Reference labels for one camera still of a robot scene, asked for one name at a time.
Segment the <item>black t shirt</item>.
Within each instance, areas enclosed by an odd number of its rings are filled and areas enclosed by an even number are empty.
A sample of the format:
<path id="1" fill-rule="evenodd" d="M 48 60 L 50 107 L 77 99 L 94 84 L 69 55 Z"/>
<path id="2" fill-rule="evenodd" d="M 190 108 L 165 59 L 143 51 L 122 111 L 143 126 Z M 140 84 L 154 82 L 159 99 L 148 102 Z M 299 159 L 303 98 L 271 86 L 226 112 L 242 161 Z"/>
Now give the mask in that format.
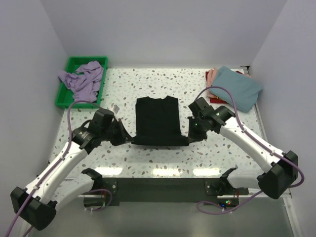
<path id="1" fill-rule="evenodd" d="M 181 133 L 177 98 L 138 98 L 135 113 L 136 136 L 132 144 L 163 147 L 189 145 L 188 138 Z"/>

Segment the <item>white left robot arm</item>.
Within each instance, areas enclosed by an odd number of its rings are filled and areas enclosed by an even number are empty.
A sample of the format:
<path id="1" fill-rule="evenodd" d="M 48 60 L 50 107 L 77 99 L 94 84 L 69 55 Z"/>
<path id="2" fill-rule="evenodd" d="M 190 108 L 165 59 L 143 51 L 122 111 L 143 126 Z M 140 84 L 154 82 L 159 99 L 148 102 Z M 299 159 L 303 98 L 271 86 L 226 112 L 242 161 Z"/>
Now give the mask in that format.
<path id="1" fill-rule="evenodd" d="M 69 140 L 57 158 L 25 188 L 16 187 L 10 194 L 18 217 L 41 231 L 56 216 L 57 210 L 77 196 L 104 192 L 102 175 L 92 168 L 84 169 L 57 200 L 52 197 L 68 174 L 102 142 L 119 146 L 133 141 L 121 119 L 107 109 L 99 108 L 92 119 L 71 131 Z"/>

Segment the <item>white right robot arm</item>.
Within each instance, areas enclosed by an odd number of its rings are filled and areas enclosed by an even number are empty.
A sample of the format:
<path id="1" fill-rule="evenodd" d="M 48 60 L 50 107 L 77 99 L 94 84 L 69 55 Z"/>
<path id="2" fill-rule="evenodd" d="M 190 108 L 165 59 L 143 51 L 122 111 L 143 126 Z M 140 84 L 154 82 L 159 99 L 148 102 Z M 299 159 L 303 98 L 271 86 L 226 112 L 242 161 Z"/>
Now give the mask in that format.
<path id="1" fill-rule="evenodd" d="M 189 142 L 207 139 L 208 131 L 229 139 L 260 167 L 259 172 L 230 168 L 217 179 L 213 188 L 217 195 L 231 194 L 240 188 L 260 189 L 278 199 L 298 177 L 298 156 L 272 146 L 240 122 L 237 114 L 225 106 L 214 109 L 204 98 L 189 105 Z"/>

